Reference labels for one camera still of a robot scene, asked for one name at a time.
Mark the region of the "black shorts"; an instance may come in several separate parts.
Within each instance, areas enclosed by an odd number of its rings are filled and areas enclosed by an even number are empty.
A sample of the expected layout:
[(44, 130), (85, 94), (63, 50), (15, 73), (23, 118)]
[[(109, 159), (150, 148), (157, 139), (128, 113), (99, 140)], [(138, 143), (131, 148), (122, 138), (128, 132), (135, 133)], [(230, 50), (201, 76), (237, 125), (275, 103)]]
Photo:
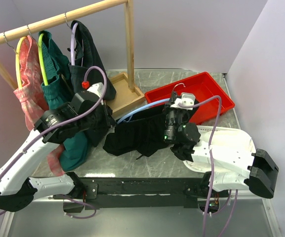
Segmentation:
[(106, 136), (103, 149), (115, 156), (137, 151), (142, 156), (150, 157), (156, 151), (167, 148), (163, 110), (164, 105), (151, 107), (134, 114), (131, 121), (120, 123), (114, 132)]

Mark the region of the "light blue hanger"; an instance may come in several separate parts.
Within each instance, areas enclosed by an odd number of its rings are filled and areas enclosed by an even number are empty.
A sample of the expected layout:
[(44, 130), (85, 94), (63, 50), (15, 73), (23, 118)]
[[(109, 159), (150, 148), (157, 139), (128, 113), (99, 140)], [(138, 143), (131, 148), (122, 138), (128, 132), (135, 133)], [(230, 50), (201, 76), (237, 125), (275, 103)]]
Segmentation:
[(150, 107), (152, 107), (152, 106), (159, 105), (159, 104), (161, 104), (161, 103), (168, 102), (168, 101), (169, 101), (169, 98), (161, 99), (161, 100), (152, 102), (152, 103), (150, 103), (150, 104), (144, 105), (144, 106), (142, 106), (142, 107), (139, 107), (139, 108), (133, 110), (132, 112), (128, 113), (127, 115), (123, 116), (122, 118), (120, 118), (120, 119), (117, 121), (117, 124), (120, 124), (120, 123), (122, 123), (122, 122), (129, 122), (129, 121), (132, 119), (132, 117), (133, 117), (134, 114), (136, 114), (136, 113), (138, 113), (138, 112), (140, 112), (140, 111), (143, 111), (143, 110), (145, 110), (145, 109), (148, 109), (148, 108), (150, 108)]

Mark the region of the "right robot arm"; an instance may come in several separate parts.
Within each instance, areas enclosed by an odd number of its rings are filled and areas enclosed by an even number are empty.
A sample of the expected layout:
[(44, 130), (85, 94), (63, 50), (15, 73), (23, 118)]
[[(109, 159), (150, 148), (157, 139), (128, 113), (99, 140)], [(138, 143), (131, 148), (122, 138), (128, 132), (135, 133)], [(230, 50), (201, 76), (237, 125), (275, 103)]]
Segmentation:
[(279, 168), (269, 153), (254, 148), (251, 137), (240, 129), (200, 132), (187, 118), (198, 106), (192, 98), (168, 99), (163, 139), (190, 170), (204, 173), (201, 193), (211, 197), (224, 190), (249, 190), (273, 198)]

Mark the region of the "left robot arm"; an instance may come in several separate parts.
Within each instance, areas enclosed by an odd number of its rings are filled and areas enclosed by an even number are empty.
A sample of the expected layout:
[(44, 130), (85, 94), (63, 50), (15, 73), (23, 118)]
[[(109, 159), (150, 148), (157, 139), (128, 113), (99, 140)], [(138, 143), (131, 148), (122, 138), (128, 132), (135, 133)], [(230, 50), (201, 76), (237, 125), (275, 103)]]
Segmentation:
[(73, 172), (58, 177), (32, 178), (39, 163), (67, 139), (115, 124), (103, 102), (102, 84), (78, 92), (71, 102), (49, 110), (35, 123), (26, 141), (0, 168), (0, 210), (16, 212), (32, 201), (51, 195), (82, 197), (85, 187)]

